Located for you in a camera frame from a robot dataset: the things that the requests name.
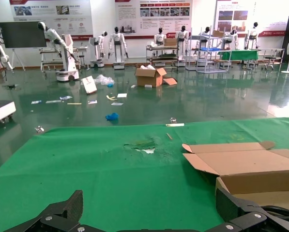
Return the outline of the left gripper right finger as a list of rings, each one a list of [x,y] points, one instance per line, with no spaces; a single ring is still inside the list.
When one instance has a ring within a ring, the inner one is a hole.
[[[220,187],[215,191],[215,206],[223,224],[209,232],[289,232],[289,209],[244,200]]]

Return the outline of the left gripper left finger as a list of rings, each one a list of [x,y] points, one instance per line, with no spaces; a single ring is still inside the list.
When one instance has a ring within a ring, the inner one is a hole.
[[[90,232],[80,224],[83,214],[83,191],[76,190],[69,199],[49,204],[38,216],[9,228],[8,232]]]

